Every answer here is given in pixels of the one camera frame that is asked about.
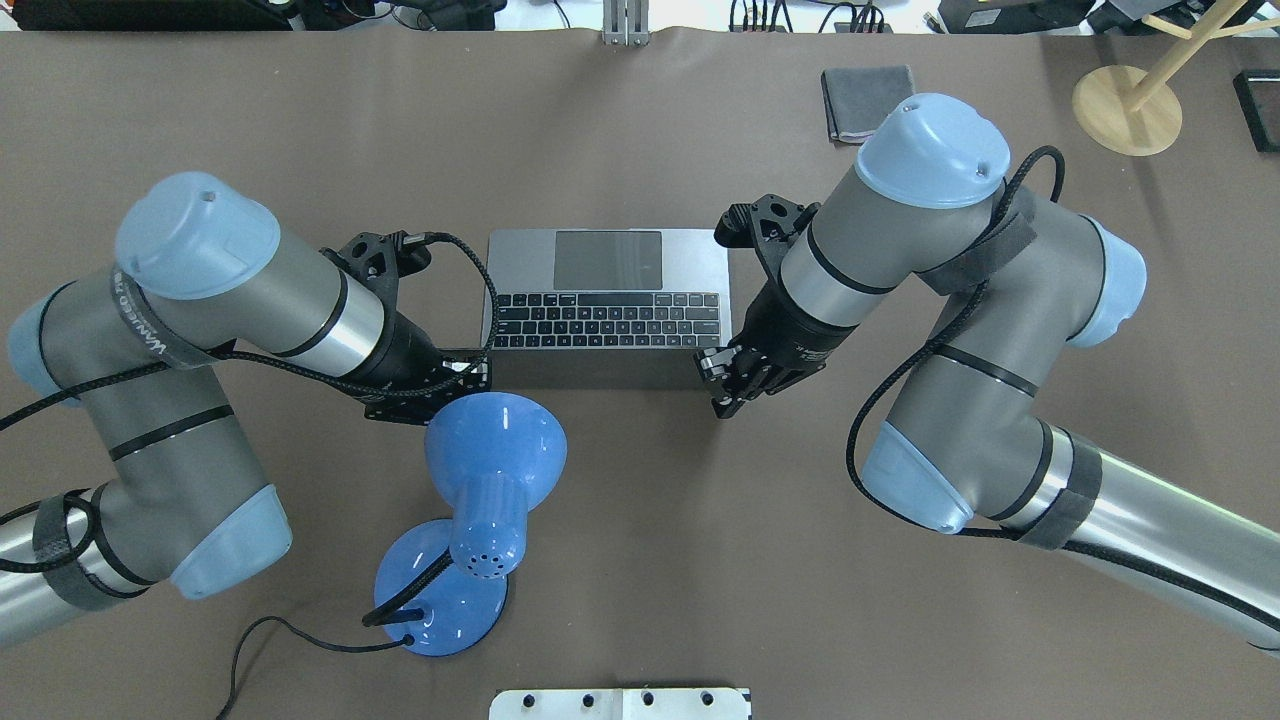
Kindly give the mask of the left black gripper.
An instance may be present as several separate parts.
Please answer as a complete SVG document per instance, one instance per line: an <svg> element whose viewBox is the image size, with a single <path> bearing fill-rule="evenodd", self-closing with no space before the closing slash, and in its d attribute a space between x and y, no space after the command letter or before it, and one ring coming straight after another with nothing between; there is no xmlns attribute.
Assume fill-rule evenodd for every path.
<svg viewBox="0 0 1280 720"><path fill-rule="evenodd" d="M492 389L489 361L479 348L438 348L408 318L397 313L362 365L364 416L375 421L426 425L456 398Z"/></svg>

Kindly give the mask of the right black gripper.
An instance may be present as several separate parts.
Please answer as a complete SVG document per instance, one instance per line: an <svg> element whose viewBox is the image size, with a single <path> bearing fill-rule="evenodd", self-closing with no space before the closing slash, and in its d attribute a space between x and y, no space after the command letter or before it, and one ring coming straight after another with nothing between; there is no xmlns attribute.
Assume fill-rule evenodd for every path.
<svg viewBox="0 0 1280 720"><path fill-rule="evenodd" d="M774 395L815 374L831 354L831 324L801 310L783 291L763 290L741 331L726 346L698 350L718 419L732 418L759 395Z"/></svg>

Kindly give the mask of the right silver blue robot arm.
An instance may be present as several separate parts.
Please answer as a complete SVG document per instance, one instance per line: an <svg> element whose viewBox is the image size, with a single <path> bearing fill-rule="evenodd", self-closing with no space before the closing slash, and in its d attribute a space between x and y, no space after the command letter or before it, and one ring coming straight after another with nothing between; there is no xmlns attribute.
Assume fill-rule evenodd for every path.
<svg viewBox="0 0 1280 720"><path fill-rule="evenodd" d="M731 418L823 369L910 275L946 305L931 336L858 411L855 487L915 527L1074 553L1277 653L1277 534L1030 410L1068 347L1110 338L1138 309L1139 251L1024 186L997 127L945 94L901 101L826 202L765 195L714 238L751 249L765 283L739 333L698 357Z"/></svg>

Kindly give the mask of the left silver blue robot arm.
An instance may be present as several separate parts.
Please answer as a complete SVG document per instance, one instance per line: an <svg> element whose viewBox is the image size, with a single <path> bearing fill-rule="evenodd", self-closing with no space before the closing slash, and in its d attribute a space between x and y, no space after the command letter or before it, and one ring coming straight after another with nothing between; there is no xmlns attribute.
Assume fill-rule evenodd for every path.
<svg viewBox="0 0 1280 720"><path fill-rule="evenodd" d="M170 582L202 600L285 555L291 528L212 369L257 359L357 398L370 419L428 424L490 388L485 348L438 348L396 306L436 233L361 234L317 251L261 204L188 170L116 232L114 263L14 323L8 352L42 405L90 415L115 478L20 510L3 530L3 644Z"/></svg>

